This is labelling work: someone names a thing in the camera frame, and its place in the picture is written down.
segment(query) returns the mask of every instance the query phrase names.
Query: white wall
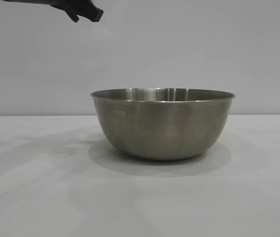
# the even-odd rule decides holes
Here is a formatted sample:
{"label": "white wall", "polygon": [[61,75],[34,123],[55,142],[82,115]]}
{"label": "white wall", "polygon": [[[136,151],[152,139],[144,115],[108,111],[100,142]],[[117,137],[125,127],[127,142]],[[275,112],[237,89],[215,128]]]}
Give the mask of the white wall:
{"label": "white wall", "polygon": [[189,87],[280,114],[280,0],[96,0],[99,23],[0,0],[0,115],[93,114],[89,94]]}

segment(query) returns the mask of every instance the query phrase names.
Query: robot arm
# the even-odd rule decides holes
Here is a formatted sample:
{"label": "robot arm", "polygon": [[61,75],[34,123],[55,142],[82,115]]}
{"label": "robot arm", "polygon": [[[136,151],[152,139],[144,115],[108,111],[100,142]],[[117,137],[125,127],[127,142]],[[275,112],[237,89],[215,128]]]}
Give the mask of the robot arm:
{"label": "robot arm", "polygon": [[99,22],[104,11],[97,8],[91,0],[3,0],[11,2],[27,2],[36,4],[48,4],[59,10],[65,11],[74,21],[78,22],[82,16],[92,22]]}

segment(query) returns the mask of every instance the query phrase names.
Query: stainless steel bowl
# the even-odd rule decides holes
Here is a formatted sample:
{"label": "stainless steel bowl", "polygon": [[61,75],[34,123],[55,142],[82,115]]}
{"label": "stainless steel bowl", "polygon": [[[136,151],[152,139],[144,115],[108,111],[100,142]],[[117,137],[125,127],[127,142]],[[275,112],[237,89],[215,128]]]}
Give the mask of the stainless steel bowl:
{"label": "stainless steel bowl", "polygon": [[117,149],[140,158],[175,160],[210,148],[234,94],[182,88],[130,88],[91,94],[102,130]]}

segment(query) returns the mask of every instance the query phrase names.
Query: white tabletop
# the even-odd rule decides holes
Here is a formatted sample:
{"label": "white tabletop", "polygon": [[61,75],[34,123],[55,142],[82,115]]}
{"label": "white tabletop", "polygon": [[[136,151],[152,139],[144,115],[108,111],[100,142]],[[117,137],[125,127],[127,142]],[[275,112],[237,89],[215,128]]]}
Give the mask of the white tabletop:
{"label": "white tabletop", "polygon": [[0,117],[0,237],[280,237],[280,116],[201,157],[139,161],[97,117]]}

